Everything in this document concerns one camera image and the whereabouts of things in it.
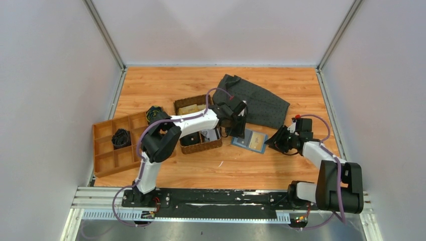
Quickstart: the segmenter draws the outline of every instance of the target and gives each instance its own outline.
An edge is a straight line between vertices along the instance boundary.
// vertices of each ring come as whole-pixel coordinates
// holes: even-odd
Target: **wooden tabletop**
[[[131,67],[114,117],[146,111],[152,105],[162,106],[168,114],[173,114],[175,100],[205,94],[217,87],[225,74],[240,76],[289,102],[286,125],[296,114],[307,113],[317,114],[329,122],[313,68]],[[246,127],[268,136],[276,132],[253,124]],[[327,135],[326,127],[319,120],[313,119],[312,129],[317,139]],[[300,155],[285,156],[271,148],[259,154],[230,143],[231,138],[223,138],[220,148],[188,155],[182,154],[178,144],[177,155],[162,164],[157,187],[287,189],[293,180],[316,182],[318,169]],[[338,153],[333,133],[325,145]],[[129,185],[137,173],[135,168],[98,178],[95,186]]]

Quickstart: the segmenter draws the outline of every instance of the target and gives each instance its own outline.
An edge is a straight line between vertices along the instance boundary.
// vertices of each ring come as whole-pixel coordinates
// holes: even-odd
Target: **folded cloth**
[[[225,75],[219,88],[247,102],[247,122],[279,129],[284,124],[290,103],[276,96],[269,90],[250,83],[236,75]],[[225,102],[228,96],[223,91],[216,91],[213,102]]]

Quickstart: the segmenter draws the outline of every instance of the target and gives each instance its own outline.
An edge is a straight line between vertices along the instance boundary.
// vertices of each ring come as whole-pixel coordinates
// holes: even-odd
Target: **white wall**
[[[82,1],[0,12],[1,240],[59,240],[120,72]]]
[[[94,0],[126,64],[316,65],[353,0]]]
[[[325,67],[384,240],[424,240],[425,1],[364,1]]]

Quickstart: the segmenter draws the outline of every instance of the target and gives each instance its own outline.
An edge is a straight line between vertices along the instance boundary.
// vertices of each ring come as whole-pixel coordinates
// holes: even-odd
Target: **wicker basket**
[[[194,97],[190,97],[186,99],[176,100],[173,103],[174,111],[177,114],[177,111],[179,110],[179,108],[186,107],[192,104],[197,104],[197,105],[205,104],[205,95],[199,95],[199,96],[194,96]],[[208,96],[208,104],[213,104],[213,101],[210,95]],[[205,150],[209,150],[213,148],[218,148],[221,146],[222,146],[222,137],[220,137],[216,141],[204,142],[204,138],[202,135],[201,135],[201,143],[191,145],[191,146],[182,146],[182,144],[180,145],[183,154],[201,152],[201,151],[205,151]]]

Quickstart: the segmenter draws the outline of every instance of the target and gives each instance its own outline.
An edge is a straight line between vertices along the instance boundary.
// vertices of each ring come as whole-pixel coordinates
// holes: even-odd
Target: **gray floor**
[[[98,239],[85,239],[80,234],[77,240],[152,240],[152,241],[192,241],[192,240],[365,240],[358,215],[347,214],[345,226],[337,218],[315,230],[298,232],[280,224],[239,224],[239,223],[192,223],[154,222],[147,227],[127,227],[117,221],[89,220],[85,222],[84,234],[93,237],[114,226]],[[311,213],[309,225],[323,222],[324,217]]]

